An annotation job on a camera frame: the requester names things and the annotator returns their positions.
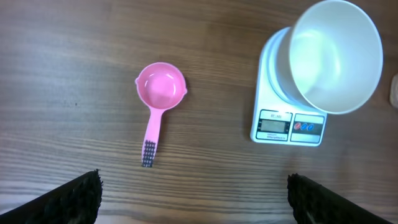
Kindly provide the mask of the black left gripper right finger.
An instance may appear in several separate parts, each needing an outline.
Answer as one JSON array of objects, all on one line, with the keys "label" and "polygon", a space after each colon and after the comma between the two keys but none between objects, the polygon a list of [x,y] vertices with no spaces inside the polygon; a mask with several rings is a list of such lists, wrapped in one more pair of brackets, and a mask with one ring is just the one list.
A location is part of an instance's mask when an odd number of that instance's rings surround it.
[{"label": "black left gripper right finger", "polygon": [[297,223],[390,224],[304,175],[289,175],[287,190]]}]

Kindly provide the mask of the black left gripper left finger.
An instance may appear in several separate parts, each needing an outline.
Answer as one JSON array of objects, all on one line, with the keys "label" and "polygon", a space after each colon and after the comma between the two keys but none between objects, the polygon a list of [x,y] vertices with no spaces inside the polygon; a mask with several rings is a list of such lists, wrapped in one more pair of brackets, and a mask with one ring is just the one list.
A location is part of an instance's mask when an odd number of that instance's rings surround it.
[{"label": "black left gripper left finger", "polygon": [[102,201],[99,170],[89,171],[1,215],[1,223],[94,224]]}]

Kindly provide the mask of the pink plastic measuring scoop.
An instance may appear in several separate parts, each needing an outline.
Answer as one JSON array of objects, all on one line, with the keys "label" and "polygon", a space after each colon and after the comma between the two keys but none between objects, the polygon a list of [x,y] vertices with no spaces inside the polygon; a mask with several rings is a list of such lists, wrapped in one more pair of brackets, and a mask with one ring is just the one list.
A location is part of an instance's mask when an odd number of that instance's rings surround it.
[{"label": "pink plastic measuring scoop", "polygon": [[187,94],[182,72],[174,65],[156,62],[146,66],[135,80],[141,101],[150,117],[142,144],[141,166],[152,167],[158,147],[162,115],[176,107]]}]

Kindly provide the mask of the white digital kitchen scale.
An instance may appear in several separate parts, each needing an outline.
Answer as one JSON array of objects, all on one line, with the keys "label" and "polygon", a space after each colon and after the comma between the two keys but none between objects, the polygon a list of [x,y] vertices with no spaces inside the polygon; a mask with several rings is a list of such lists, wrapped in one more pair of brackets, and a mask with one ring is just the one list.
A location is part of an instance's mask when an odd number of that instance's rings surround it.
[{"label": "white digital kitchen scale", "polygon": [[289,29],[276,32],[260,54],[250,137],[257,143],[316,147],[322,142],[327,114],[299,103],[277,81],[277,49]]}]

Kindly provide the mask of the white bowl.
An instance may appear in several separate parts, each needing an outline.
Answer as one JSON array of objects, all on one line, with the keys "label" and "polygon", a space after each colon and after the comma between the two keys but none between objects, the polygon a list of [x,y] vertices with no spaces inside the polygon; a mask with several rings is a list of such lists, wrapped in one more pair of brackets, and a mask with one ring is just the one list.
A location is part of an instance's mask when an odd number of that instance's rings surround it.
[{"label": "white bowl", "polygon": [[321,1],[288,28],[276,56],[281,89],[329,114],[350,113],[370,99],[382,73],[381,37],[348,1]]}]

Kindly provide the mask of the clear plastic container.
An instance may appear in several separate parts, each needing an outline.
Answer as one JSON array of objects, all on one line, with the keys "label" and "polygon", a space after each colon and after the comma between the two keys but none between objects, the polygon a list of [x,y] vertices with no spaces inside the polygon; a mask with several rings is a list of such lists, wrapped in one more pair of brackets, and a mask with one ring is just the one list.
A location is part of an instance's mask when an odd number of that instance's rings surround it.
[{"label": "clear plastic container", "polygon": [[398,109],[398,74],[392,78],[389,101],[392,107]]}]

